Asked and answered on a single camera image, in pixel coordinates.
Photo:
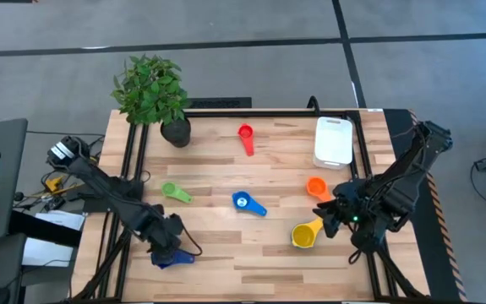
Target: black plant pot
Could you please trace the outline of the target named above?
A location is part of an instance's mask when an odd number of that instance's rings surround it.
[[[160,126],[160,133],[168,142],[177,148],[186,147],[190,143],[190,121],[185,117],[184,120],[177,119],[168,125]]]

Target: wire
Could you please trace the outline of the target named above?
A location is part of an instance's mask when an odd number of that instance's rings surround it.
[[[72,183],[70,186],[68,186],[68,187],[66,187],[66,188],[64,188],[64,189],[60,189],[60,190],[57,190],[57,191],[55,191],[55,192],[51,193],[51,195],[62,194],[62,193],[67,192],[67,191],[68,191],[68,190],[70,190],[70,189],[73,189],[73,188],[75,188],[75,187],[81,187],[81,186],[83,186],[83,185],[84,185],[84,183],[78,184],[77,182],[74,182],[74,183]]]
[[[182,252],[185,252],[185,253],[187,253],[187,254],[189,254],[189,255],[191,255],[191,256],[194,256],[194,257],[198,257],[198,256],[200,256],[201,254],[203,254],[203,249],[201,249],[201,247],[198,245],[198,242],[196,242],[196,241],[193,239],[193,237],[192,237],[192,236],[191,236],[191,235],[188,233],[188,231],[186,230],[186,227],[184,226],[184,224],[183,224],[183,230],[184,230],[184,233],[186,233],[186,235],[187,235],[187,236],[188,236],[188,238],[190,239],[190,241],[191,241],[191,242],[194,244],[194,246],[196,246],[196,247],[198,248],[199,253],[191,253],[191,252],[187,252],[186,250],[183,250],[183,249],[180,249],[180,248],[179,248],[179,250],[180,250],[180,251],[182,251]]]
[[[36,206],[39,203],[41,203],[41,198],[37,198],[34,202],[27,204],[27,205],[20,205],[20,204],[15,205],[14,209],[22,209],[21,213],[24,213],[26,210],[30,210],[31,208],[33,208],[34,206]]]
[[[40,269],[40,268],[43,268],[43,267],[46,267],[48,264],[50,263],[53,263],[53,262],[68,262],[68,263],[72,263],[74,262],[75,260],[60,260],[60,259],[54,259],[54,260],[51,260],[43,265],[40,265],[40,266],[36,266],[36,267],[33,267],[31,269],[28,269],[26,271],[21,271],[20,274],[16,275],[15,278],[13,278],[11,281],[9,281],[9,283],[7,283],[4,288],[8,288],[8,286],[10,286],[16,279],[18,279],[21,275],[23,274],[28,274],[29,272],[32,272],[34,270],[37,270],[37,269]]]
[[[89,144],[89,148],[92,148],[94,147],[95,144],[97,143],[103,143],[103,139],[105,138],[106,136],[104,135],[101,135],[98,139],[95,139],[92,143]]]
[[[46,185],[46,182],[47,182],[47,178],[49,178],[51,176],[51,174],[55,173],[56,170],[53,170],[51,172],[48,172],[46,174],[44,174],[41,179],[40,179],[40,183],[41,185],[45,188],[45,189],[49,189],[49,187]]]
[[[475,190],[475,192],[479,195],[479,197],[482,198],[486,202],[486,198],[479,192],[478,188],[476,187],[475,182],[473,181],[473,169],[475,169],[476,163],[478,163],[480,161],[484,161],[484,160],[486,160],[486,157],[481,159],[481,160],[475,161],[472,164],[472,169],[470,169],[470,182],[472,183],[473,190]]]
[[[356,250],[354,253],[352,253],[350,258],[347,259],[347,262],[350,263],[350,265],[354,265],[359,258],[361,258],[361,252],[362,251],[360,249]]]
[[[144,180],[144,181],[142,181],[142,182],[148,182],[148,181],[150,180],[150,172],[148,172],[147,170],[143,170],[143,171],[141,172],[141,174],[143,174],[143,173],[147,173],[149,176],[147,177],[147,179],[146,179],[146,180]]]
[[[105,137],[105,134],[99,134],[99,133],[68,133],[68,132],[43,132],[43,131],[31,131],[27,130],[27,133],[32,133],[32,134],[45,134],[45,135],[73,135],[73,136],[103,136]]]
[[[409,128],[408,130],[402,132],[402,133],[398,133],[398,134],[395,134],[393,136],[390,136],[391,138],[397,138],[399,136],[402,136],[402,135],[406,135],[408,133],[410,133],[410,131],[412,131],[413,129],[415,128],[415,126],[412,126],[411,128]]]

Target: green plant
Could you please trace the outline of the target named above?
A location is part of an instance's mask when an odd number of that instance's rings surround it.
[[[121,113],[128,113],[126,120],[131,123],[163,122],[169,124],[184,119],[183,109],[190,106],[187,93],[179,84],[180,76],[174,70],[181,68],[170,60],[158,56],[148,58],[130,57],[131,68],[113,76],[115,90],[111,93],[121,105]]]

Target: white plastic box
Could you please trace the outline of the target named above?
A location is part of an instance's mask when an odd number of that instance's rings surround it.
[[[352,130],[350,121],[320,117],[316,124],[314,164],[328,169],[342,169],[352,162]]]

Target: black floor line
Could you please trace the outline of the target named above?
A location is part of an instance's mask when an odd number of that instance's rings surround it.
[[[355,102],[357,103],[357,107],[366,108],[367,102],[364,99],[363,87],[361,86],[361,79],[359,78],[358,68],[355,64],[355,57],[353,56],[350,38],[347,34],[346,21],[344,20],[344,14],[342,13],[341,3],[340,0],[331,1],[333,2],[333,7],[335,8],[335,16],[336,22],[338,23],[338,30],[341,33],[342,48],[344,49],[347,69],[350,73],[350,79],[352,80],[352,88],[355,94]]]
[[[169,50],[199,50],[231,47],[255,47],[255,46],[313,46],[341,43],[340,38],[293,38],[276,40],[246,40],[246,41],[219,41],[219,42],[193,42],[193,43],[168,43],[137,46],[90,46],[70,47],[58,49],[36,50],[9,50],[0,51],[0,57],[15,56],[41,56],[41,55],[68,55],[68,54],[96,54],[110,52],[147,52]]]
[[[414,42],[414,41],[464,41],[486,39],[486,33],[447,35],[400,35],[382,37],[353,37],[350,43]]]

